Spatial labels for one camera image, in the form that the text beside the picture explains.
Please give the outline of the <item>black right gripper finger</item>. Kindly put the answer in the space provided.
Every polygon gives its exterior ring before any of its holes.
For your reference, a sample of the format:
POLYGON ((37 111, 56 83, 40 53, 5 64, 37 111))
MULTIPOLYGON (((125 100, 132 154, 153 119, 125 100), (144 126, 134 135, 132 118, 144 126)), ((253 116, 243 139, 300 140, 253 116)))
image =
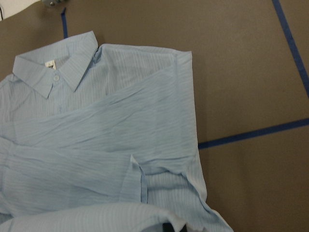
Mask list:
POLYGON ((162 224, 163 232, 175 232, 173 225, 170 222, 164 222, 162 224))

